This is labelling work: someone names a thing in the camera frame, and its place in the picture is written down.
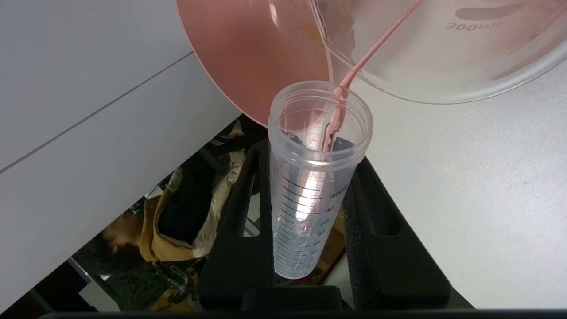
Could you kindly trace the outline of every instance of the black cloth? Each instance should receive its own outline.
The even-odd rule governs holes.
[[[214,169],[198,154],[182,165],[179,188],[159,216],[159,232],[193,244],[211,204]]]

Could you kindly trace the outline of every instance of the white surface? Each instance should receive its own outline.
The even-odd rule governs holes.
[[[238,115],[191,55],[0,174],[0,312]]]
[[[478,308],[567,307],[567,63],[456,106],[352,89],[369,160],[453,286]]]
[[[174,0],[2,0],[0,170],[191,52]]]
[[[79,296],[100,312],[119,312],[120,308],[114,300],[94,281],[90,281],[81,291]]]

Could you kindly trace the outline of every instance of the plastic graduated cylinder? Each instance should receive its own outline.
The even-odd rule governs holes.
[[[337,111],[335,88],[322,81],[296,83],[283,89],[270,109],[274,270],[285,278],[302,278],[315,268],[371,139],[370,110],[349,92],[333,150],[321,151]]]

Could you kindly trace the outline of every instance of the pink liquid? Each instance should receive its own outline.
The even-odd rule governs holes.
[[[334,94],[337,95],[338,105],[333,114],[331,122],[327,125],[325,129],[325,139],[323,141],[323,151],[330,152],[333,149],[333,143],[335,143],[335,136],[337,132],[341,129],[342,123],[345,119],[346,113],[346,99],[349,96],[349,88],[350,84],[353,82],[354,78],[357,74],[362,70],[364,65],[370,60],[370,58],[376,53],[376,51],[382,46],[386,40],[392,35],[392,33],[401,25],[403,21],[405,21],[414,11],[415,9],[421,4],[422,0],[415,0],[412,6],[408,9],[401,18],[394,23],[394,25],[370,48],[368,52],[360,59],[358,63],[350,70],[350,72],[346,75],[346,77],[341,81],[338,88],[335,90]]]

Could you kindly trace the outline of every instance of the black foam holder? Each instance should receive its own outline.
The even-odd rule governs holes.
[[[267,305],[272,310],[341,309],[336,287],[273,287],[269,152],[267,140],[248,151],[200,276],[201,304],[205,310],[257,310]],[[255,183],[260,185],[260,234],[243,237]],[[367,159],[356,169],[343,210],[357,309],[444,307],[449,282]]]

